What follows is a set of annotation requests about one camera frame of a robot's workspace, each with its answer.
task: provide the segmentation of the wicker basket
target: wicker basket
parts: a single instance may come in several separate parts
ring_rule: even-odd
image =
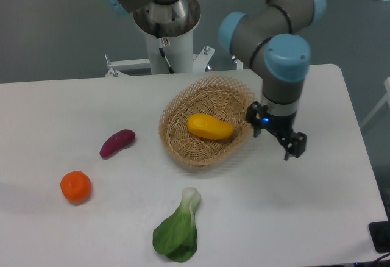
[[[180,92],[165,108],[158,132],[169,154],[178,162],[205,167],[220,162],[237,149],[252,129],[245,122],[248,106],[255,94],[246,85],[226,76],[203,78]],[[191,134],[187,119],[206,113],[234,126],[225,140],[208,140]]]

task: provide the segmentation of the yellow mango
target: yellow mango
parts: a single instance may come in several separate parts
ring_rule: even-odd
[[[188,130],[195,136],[220,140],[233,135],[234,127],[204,113],[196,113],[187,120]]]

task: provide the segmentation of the bok choy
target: bok choy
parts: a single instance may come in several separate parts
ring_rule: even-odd
[[[201,196],[193,188],[182,191],[176,211],[153,231],[153,248],[175,262],[189,260],[197,250],[195,212]]]

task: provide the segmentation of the white vegetable stem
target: white vegetable stem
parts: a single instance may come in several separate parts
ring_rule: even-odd
[[[202,196],[194,187],[185,188],[182,191],[182,201],[180,202],[180,206],[183,208],[187,208],[191,215],[193,215],[200,203]]]

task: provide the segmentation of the purple sweet potato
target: purple sweet potato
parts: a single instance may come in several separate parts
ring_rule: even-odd
[[[113,154],[132,144],[135,139],[135,133],[131,130],[121,130],[112,135],[100,149],[100,156],[104,159],[111,157]]]

